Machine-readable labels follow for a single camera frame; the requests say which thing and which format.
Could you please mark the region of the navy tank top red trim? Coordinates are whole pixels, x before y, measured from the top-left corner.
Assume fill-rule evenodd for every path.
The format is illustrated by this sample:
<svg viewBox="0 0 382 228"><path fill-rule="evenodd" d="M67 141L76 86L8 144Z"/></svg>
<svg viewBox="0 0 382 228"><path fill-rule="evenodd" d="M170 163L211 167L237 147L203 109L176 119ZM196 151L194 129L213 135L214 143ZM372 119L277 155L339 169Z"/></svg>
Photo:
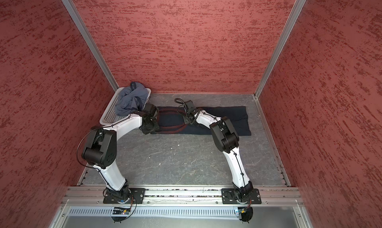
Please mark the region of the navy tank top red trim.
<svg viewBox="0 0 382 228"><path fill-rule="evenodd" d="M248 114L245 106L238 107L204 107L207 113L228 117L239 136L250 136L251 131L248 123ZM159 107L157 122L159 129L154 134L191 134L211 135L211 131L204 125L185 124L185 111L181 107Z"/></svg>

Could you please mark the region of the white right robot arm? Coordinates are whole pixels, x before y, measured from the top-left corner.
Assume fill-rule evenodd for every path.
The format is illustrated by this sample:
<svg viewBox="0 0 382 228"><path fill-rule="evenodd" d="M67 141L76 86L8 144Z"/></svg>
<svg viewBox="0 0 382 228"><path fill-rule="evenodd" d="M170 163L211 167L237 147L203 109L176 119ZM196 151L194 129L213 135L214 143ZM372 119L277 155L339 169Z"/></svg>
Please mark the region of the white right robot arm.
<svg viewBox="0 0 382 228"><path fill-rule="evenodd" d="M213 116L201 109L187 111L186 117L190 123L201 124L210 129L215 146L228 163L235 200L240 204L251 204L250 196L254 188L245 172L239 150L239 135L230 119L226 116Z"/></svg>

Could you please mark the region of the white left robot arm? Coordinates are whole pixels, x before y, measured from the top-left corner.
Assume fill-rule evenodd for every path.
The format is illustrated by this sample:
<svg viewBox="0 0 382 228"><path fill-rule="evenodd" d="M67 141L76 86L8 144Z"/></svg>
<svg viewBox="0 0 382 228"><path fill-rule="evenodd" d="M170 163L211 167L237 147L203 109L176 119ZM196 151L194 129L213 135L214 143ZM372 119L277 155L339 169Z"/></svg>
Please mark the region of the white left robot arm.
<svg viewBox="0 0 382 228"><path fill-rule="evenodd" d="M158 128L157 113L137 112L118 122L96 126L84 137L86 142L81 157L87 162L85 166L95 169L105 182L105 203L132 204L135 200L116 163L118 140L135 129L151 133Z"/></svg>

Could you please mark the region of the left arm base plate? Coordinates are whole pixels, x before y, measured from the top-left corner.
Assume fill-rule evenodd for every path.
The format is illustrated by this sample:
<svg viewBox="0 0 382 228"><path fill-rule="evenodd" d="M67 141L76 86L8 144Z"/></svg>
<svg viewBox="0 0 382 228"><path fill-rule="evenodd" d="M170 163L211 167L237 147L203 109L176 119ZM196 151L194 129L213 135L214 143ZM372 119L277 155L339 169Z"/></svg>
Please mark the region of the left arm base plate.
<svg viewBox="0 0 382 228"><path fill-rule="evenodd" d="M145 188L123 188L121 191L114 191L105 188L103 192L104 204L142 204L146 189Z"/></svg>

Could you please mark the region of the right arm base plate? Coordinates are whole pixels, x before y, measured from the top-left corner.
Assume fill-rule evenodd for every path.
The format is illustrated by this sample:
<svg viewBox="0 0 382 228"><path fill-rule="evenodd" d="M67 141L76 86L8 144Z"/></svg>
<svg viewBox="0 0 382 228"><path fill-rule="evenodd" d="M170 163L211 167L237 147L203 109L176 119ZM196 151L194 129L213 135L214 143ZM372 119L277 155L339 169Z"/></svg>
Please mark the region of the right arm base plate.
<svg viewBox="0 0 382 228"><path fill-rule="evenodd" d="M233 188L221 189L223 204L259 205L262 204L258 189L240 190Z"/></svg>

